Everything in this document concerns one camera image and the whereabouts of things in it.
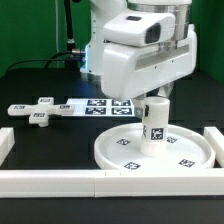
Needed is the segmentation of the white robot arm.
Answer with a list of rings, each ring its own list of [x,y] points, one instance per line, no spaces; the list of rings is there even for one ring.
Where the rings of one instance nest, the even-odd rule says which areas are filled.
[[[90,0],[91,39],[82,77],[103,94],[130,99],[137,117],[153,90],[167,98],[173,82],[196,66],[197,36],[189,22],[192,0]]]

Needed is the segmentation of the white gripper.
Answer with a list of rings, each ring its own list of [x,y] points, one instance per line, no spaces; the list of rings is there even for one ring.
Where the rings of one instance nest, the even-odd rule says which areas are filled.
[[[174,88],[173,81],[193,72],[196,51],[197,36],[192,24],[187,38],[170,51],[161,52],[158,45],[137,48],[109,43],[102,59],[102,92],[117,100],[133,98],[134,115],[143,118],[145,93],[160,87],[158,95],[169,98]]]

